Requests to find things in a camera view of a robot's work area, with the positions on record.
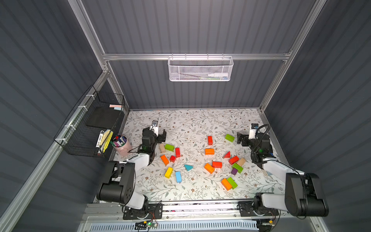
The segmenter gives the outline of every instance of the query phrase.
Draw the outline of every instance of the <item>white vent grille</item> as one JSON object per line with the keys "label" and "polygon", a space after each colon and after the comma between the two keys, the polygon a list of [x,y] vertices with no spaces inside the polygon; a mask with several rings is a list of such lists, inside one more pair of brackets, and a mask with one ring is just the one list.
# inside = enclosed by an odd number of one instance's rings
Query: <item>white vent grille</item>
{"label": "white vent grille", "polygon": [[[133,232],[135,222],[92,223],[90,232]],[[258,231],[253,220],[198,220],[198,221],[160,221],[158,227],[151,231],[202,231],[202,230],[235,230]]]}
{"label": "white vent grille", "polygon": [[168,59],[169,79],[171,81],[229,81],[233,59]]}

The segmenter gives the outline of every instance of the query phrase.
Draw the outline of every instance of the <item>green block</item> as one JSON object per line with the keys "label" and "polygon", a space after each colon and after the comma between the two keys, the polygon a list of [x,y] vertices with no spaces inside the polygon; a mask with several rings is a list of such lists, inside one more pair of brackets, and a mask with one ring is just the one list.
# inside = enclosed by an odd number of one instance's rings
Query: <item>green block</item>
{"label": "green block", "polygon": [[234,167],[235,169],[237,169],[237,172],[238,172],[238,173],[241,173],[242,170],[243,170],[243,167],[239,166],[237,163],[234,163],[234,164],[232,165],[232,167]]}
{"label": "green block", "polygon": [[233,142],[234,141],[234,137],[232,135],[230,135],[230,134],[227,134],[226,135],[226,140]]}
{"label": "green block", "polygon": [[174,151],[175,147],[173,145],[166,144],[165,149],[168,150],[168,151]]}
{"label": "green block", "polygon": [[235,183],[235,181],[232,179],[232,177],[228,178],[227,180],[232,185],[232,189],[237,188],[238,185]]}

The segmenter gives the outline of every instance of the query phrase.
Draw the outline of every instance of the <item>black wire basket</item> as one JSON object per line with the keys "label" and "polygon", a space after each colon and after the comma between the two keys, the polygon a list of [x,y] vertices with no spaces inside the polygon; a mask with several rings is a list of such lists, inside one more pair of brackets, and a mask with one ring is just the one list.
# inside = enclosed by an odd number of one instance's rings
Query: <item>black wire basket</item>
{"label": "black wire basket", "polygon": [[[86,122],[94,112],[95,108],[109,108],[110,104],[121,105],[121,111],[116,122],[112,125],[112,132],[106,137],[103,143],[101,143],[99,148],[96,148],[100,131],[106,129],[87,126]],[[64,124],[59,129],[57,135],[54,137],[54,140],[61,145],[69,155],[101,158],[104,158],[105,154],[110,155],[113,146],[111,146],[109,142],[119,133],[120,126],[125,116],[123,111],[124,105],[125,101],[123,95],[95,90],[94,93],[90,95],[84,106],[75,106],[74,109],[78,110],[77,115],[70,123],[68,123],[70,117],[73,115],[71,111]]]}

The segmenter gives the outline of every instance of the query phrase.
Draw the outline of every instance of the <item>pink cup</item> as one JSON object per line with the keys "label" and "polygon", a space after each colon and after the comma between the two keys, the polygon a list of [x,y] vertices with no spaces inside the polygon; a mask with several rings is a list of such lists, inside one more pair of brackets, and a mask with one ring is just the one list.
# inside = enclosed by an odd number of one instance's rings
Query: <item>pink cup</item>
{"label": "pink cup", "polygon": [[131,149],[133,149],[133,147],[131,146],[128,138],[126,136],[124,136],[126,138],[126,143],[122,146],[122,147],[115,147],[116,151],[118,152],[118,154],[121,156],[121,157],[125,157],[128,155],[128,151],[130,151]]}

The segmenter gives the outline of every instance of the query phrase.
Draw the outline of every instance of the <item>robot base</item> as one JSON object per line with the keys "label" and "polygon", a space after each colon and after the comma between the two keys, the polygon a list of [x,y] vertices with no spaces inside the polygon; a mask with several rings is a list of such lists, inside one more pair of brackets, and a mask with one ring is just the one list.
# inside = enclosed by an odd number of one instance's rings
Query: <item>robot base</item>
{"label": "robot base", "polygon": [[155,219],[162,218],[162,204],[149,204],[148,198],[145,196],[145,201],[143,204],[142,209],[133,209],[129,207],[125,207],[124,215],[122,217],[123,220],[137,220],[137,219],[148,219],[151,220],[153,218],[152,212],[155,215]]}
{"label": "robot base", "polygon": [[271,216],[272,214],[278,216],[278,210],[267,208],[261,202],[261,193],[256,193],[254,200],[250,202],[238,202],[237,208],[240,211],[241,217],[252,216]]}

